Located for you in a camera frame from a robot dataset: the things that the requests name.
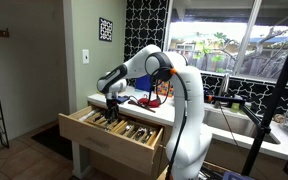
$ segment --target light switch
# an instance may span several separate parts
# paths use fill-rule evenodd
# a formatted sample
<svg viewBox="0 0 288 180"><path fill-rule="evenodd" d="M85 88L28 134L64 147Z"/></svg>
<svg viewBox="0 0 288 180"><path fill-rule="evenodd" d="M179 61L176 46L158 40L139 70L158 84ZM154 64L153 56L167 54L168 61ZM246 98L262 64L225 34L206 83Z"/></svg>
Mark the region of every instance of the light switch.
<svg viewBox="0 0 288 180"><path fill-rule="evenodd" d="M83 49L83 64L90 63L90 53L88 49Z"/></svg>

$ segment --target sky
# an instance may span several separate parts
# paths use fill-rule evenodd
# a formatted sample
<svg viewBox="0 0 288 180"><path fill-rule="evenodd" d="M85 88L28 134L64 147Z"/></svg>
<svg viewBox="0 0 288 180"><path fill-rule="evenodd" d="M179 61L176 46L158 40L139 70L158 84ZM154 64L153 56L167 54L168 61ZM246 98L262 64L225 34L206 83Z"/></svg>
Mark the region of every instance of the sky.
<svg viewBox="0 0 288 180"><path fill-rule="evenodd" d="M172 38L187 38L188 41L196 38L196 32L213 36L222 32L228 38L242 41L247 28L247 23L217 23L217 22L176 22L170 25ZM269 33L270 26L254 26L251 37L262 37ZM274 30L285 30L286 26L275 27Z"/></svg>

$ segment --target framed picture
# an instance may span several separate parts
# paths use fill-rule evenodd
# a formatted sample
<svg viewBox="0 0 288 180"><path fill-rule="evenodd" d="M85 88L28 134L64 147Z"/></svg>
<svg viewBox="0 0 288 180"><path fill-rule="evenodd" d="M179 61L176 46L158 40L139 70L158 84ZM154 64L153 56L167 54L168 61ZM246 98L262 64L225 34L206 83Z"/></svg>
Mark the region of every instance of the framed picture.
<svg viewBox="0 0 288 180"><path fill-rule="evenodd" d="M113 22L107 19L99 19L99 40L112 42Z"/></svg>

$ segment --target utensil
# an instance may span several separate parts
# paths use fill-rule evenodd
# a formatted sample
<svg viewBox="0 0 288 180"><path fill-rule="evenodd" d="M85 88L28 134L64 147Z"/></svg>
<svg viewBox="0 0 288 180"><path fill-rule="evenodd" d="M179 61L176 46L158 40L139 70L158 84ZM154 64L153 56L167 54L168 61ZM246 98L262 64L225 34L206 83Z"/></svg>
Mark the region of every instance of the utensil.
<svg viewBox="0 0 288 180"><path fill-rule="evenodd" d="M137 132L138 128L134 128L134 130L127 136L128 138L131 138L136 132Z"/></svg>
<svg viewBox="0 0 288 180"><path fill-rule="evenodd" d="M98 117L94 118L93 122L100 120L102 117L104 117L103 114L99 115Z"/></svg>
<svg viewBox="0 0 288 180"><path fill-rule="evenodd" d="M140 127L137 131L136 136L134 137L134 140L138 141L146 133L146 131L147 131L146 128Z"/></svg>
<svg viewBox="0 0 288 180"><path fill-rule="evenodd" d="M148 140L150 139L150 137L152 136L153 132L154 132L153 129L150 129L150 130L148 131L146 137L142 140L142 143L143 143L143 144L146 144L146 143L147 143L147 141L148 141Z"/></svg>
<svg viewBox="0 0 288 180"><path fill-rule="evenodd" d="M104 130L105 131L111 131L117 125L118 122L119 122L118 120L115 120L111 124L107 123Z"/></svg>
<svg viewBox="0 0 288 180"><path fill-rule="evenodd" d="M95 113L99 112L100 110L99 109L94 109L93 111L91 111L90 113L86 114L85 116L81 117L80 121L85 121L87 118L93 116Z"/></svg>
<svg viewBox="0 0 288 180"><path fill-rule="evenodd" d="M133 125L129 124L125 127L125 129L122 131L121 135L124 135L127 131L129 131L131 128L133 127Z"/></svg>

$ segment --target wooden drawer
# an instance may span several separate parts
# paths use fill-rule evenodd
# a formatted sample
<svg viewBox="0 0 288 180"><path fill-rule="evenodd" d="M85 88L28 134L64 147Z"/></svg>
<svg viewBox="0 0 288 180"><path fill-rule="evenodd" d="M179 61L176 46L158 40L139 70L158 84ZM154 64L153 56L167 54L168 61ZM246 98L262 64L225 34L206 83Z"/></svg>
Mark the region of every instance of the wooden drawer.
<svg viewBox="0 0 288 180"><path fill-rule="evenodd" d="M157 131L151 137L149 145L143 144L118 133L105 131L86 121L79 121L79 118L91 112L92 109L93 107L89 106L69 116L59 114L61 136L142 173L150 174L154 155L161 142L163 128L155 125L154 128Z"/></svg>

